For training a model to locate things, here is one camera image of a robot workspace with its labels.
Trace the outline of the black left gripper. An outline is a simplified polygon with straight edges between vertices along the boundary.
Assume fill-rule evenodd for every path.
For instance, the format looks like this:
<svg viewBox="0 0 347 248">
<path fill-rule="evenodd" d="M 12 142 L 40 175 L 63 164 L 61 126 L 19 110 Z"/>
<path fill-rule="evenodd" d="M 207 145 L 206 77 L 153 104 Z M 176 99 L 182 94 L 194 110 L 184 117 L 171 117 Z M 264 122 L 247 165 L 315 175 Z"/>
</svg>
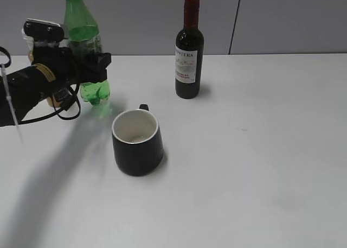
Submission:
<svg viewBox="0 0 347 248">
<path fill-rule="evenodd" d="M 47 95 L 63 88 L 77 94 L 81 83 L 98 83 L 107 80 L 107 67 L 112 62 L 110 53 L 88 54 L 75 58 L 68 47 L 58 43 L 34 43 L 32 66 L 43 73 L 43 81 L 38 86 Z"/>
</svg>

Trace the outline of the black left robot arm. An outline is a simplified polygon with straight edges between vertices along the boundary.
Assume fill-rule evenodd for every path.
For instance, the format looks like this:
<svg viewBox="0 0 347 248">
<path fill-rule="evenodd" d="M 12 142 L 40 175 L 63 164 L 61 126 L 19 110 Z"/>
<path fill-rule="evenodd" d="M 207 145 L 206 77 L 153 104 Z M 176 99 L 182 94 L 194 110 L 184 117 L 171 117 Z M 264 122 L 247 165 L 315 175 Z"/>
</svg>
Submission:
<svg viewBox="0 0 347 248">
<path fill-rule="evenodd" d="M 85 82 L 107 79 L 106 68 L 111 63 L 110 53 L 76 57 L 68 47 L 35 48 L 33 63 L 1 77 L 1 126 L 24 125 L 59 116 L 73 104 L 80 104 L 77 89 Z M 39 102 L 51 98 L 59 90 L 67 89 L 68 97 L 54 112 L 34 118 L 25 116 Z"/>
</svg>

